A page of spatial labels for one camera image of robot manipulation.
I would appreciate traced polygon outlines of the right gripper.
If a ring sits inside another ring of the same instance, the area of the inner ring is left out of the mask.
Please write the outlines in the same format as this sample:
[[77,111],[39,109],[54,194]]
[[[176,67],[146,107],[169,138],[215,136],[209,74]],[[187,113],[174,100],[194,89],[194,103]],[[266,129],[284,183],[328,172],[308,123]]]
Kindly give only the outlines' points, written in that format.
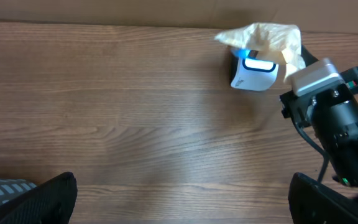
[[[301,56],[306,67],[323,59],[317,59],[305,46],[301,47]],[[332,83],[303,96],[296,96],[292,88],[280,95],[283,117],[290,118],[296,127],[306,128],[312,125],[314,114],[322,113],[326,116],[328,109],[351,101],[358,94],[358,67],[338,72],[345,83]]]

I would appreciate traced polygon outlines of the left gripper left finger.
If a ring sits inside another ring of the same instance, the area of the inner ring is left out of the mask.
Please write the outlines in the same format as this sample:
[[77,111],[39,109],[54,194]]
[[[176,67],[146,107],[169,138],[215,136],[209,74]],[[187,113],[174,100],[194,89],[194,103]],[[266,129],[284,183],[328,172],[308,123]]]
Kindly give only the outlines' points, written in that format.
[[73,173],[64,172],[0,205],[0,224],[68,224],[77,193]]

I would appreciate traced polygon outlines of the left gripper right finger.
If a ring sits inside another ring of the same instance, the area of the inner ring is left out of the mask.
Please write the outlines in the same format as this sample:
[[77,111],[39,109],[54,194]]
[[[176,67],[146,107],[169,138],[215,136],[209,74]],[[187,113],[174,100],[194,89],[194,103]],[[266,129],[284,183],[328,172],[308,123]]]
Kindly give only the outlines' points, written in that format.
[[348,198],[297,172],[288,192],[294,224],[358,224],[358,196]]

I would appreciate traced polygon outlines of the beige cookie snack bag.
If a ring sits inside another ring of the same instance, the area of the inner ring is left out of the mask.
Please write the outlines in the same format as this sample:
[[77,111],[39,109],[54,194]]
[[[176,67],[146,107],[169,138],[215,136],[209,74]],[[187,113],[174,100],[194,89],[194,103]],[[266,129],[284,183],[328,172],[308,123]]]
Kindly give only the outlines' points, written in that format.
[[283,65],[286,84],[292,74],[306,67],[301,56],[301,31],[296,25],[256,22],[222,31],[214,39],[230,46],[236,57],[246,58],[254,50],[257,59]]

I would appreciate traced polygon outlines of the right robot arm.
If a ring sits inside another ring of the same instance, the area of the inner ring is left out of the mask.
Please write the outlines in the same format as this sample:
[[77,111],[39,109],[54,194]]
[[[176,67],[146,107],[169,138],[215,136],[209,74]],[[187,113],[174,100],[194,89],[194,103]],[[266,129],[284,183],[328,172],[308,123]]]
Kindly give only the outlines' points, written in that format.
[[339,72],[330,59],[319,60],[306,47],[301,56],[306,67],[291,77],[291,91],[280,95],[283,117],[322,155],[318,182],[331,164],[336,182],[358,187],[358,67]]

